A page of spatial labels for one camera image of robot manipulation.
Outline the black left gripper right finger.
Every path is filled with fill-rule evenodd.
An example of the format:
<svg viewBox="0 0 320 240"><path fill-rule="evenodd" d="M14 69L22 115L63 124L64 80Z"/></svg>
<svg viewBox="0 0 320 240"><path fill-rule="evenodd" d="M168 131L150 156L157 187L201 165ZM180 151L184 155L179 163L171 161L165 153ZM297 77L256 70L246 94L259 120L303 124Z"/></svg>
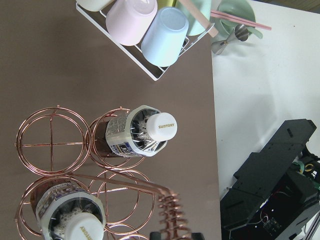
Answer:
<svg viewBox="0 0 320 240"><path fill-rule="evenodd" d="M203 240L203 234L201 232L192 232L191 239L192 240Z"/></svg>

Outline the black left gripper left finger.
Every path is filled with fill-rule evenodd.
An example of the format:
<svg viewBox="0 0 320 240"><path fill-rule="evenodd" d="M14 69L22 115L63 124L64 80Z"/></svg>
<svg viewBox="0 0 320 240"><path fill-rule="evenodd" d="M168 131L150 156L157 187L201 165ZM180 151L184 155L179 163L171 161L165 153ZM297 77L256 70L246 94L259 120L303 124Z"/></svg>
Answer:
<svg viewBox="0 0 320 240"><path fill-rule="evenodd" d="M149 234L149 240L165 240L166 236L164 232L152 231Z"/></svg>

